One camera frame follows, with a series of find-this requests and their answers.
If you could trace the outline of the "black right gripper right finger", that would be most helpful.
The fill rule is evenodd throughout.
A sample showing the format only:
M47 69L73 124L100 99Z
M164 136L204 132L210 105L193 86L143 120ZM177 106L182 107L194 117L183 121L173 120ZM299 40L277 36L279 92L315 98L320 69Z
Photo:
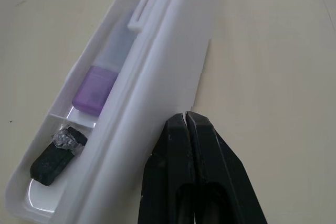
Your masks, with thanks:
M246 170L210 120L186 113L196 174L196 223L266 223Z

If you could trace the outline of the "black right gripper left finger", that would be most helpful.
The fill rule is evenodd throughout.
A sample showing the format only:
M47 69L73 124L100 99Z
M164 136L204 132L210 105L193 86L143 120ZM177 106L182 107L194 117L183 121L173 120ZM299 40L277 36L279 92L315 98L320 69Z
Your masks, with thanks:
M142 179L138 223L194 223L195 168L182 114L164 125Z

